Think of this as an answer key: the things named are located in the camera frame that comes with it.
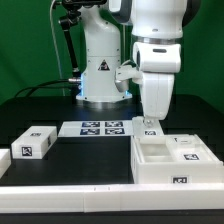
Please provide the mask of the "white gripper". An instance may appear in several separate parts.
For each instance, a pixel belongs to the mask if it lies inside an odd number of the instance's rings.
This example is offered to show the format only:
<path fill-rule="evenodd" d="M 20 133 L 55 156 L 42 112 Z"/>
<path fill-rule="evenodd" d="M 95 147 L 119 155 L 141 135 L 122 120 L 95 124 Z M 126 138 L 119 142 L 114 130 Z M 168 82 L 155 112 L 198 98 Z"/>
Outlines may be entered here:
<path fill-rule="evenodd" d="M 143 73 L 140 96 L 145 127 L 156 125 L 164 120 L 171 101 L 174 86 L 173 74 Z"/>

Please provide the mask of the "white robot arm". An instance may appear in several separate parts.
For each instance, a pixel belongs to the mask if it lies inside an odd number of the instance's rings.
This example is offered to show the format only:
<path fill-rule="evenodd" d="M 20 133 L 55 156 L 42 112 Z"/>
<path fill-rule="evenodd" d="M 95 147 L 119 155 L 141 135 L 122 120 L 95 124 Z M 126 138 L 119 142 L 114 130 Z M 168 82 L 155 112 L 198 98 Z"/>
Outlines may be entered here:
<path fill-rule="evenodd" d="M 148 127 L 166 118 L 181 68 L 183 27 L 197 14 L 201 0 L 108 0 L 103 6 L 130 25 L 131 53 L 121 63 L 120 33 L 91 2 L 81 8 L 87 67 L 77 99 L 95 107 L 129 98 L 129 83 L 139 85 L 142 121 Z"/>

